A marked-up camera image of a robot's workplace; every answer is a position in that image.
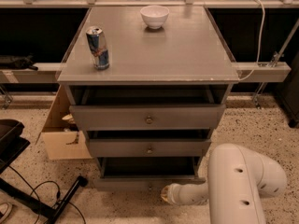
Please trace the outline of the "yellowish white gripper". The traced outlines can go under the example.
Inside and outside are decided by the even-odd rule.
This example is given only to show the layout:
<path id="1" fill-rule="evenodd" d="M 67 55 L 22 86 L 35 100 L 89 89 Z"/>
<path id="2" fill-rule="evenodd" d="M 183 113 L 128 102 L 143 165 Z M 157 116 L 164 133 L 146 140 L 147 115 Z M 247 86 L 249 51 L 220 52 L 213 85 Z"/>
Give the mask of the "yellowish white gripper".
<path id="1" fill-rule="evenodd" d="M 168 199 L 168 191 L 169 191 L 169 186 L 165 186 L 162 190 L 161 190 L 161 198 L 167 202 L 167 203 L 170 203 L 169 202 L 169 199 Z"/>

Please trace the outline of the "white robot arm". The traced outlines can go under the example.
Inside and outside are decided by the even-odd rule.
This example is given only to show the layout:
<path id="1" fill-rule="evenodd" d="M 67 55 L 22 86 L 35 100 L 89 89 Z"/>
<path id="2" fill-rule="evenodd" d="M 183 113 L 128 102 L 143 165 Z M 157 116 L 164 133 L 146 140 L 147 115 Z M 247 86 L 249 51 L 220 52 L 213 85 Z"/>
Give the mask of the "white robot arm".
<path id="1" fill-rule="evenodd" d="M 266 224 L 262 198 L 283 193 L 287 176 L 271 158 L 235 144 L 222 144 L 209 156 L 207 182 L 171 184 L 161 197 L 170 204 L 209 202 L 211 224 Z"/>

